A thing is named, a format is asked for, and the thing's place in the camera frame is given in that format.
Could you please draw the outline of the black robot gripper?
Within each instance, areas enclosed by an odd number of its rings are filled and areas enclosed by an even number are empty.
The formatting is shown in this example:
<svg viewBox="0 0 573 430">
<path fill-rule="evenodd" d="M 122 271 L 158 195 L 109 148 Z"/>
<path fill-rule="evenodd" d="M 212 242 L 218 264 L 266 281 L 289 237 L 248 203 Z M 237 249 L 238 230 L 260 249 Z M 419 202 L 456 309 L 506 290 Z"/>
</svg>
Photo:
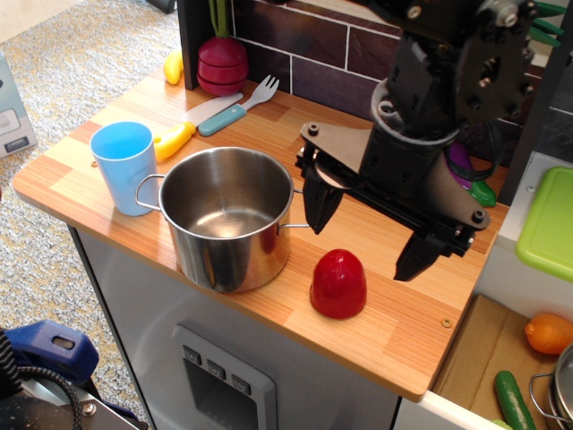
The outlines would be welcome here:
<svg viewBox="0 0 573 430">
<path fill-rule="evenodd" d="M 396 263 L 394 279 L 411 281 L 441 255 L 463 254 L 491 216 L 449 172 L 445 150 L 455 134 L 413 138 L 391 101 L 386 83 L 371 99 L 372 127 L 357 129 L 309 121 L 296 165 L 304 178 L 306 222 L 319 235 L 344 194 L 415 233 Z"/>
</svg>

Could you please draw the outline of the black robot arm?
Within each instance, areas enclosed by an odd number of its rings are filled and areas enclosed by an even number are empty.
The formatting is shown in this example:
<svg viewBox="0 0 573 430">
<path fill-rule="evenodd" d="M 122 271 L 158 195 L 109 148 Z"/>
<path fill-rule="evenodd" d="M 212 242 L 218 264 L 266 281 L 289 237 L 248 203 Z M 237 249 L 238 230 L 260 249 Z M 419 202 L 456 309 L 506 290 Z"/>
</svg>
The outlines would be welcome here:
<svg viewBox="0 0 573 430">
<path fill-rule="evenodd" d="M 412 235 L 396 265 L 409 281 L 441 256 L 463 255 L 489 213 L 458 184 L 480 181 L 450 159 L 458 134 L 483 125 L 492 164 L 502 157 L 498 120 L 518 116 L 533 94 L 532 1 L 371 1 L 368 7 L 402 30 L 389 76 L 371 98 L 372 128 L 303 125 L 297 166 L 304 178 L 309 226 L 321 232 L 345 194 Z"/>
</svg>

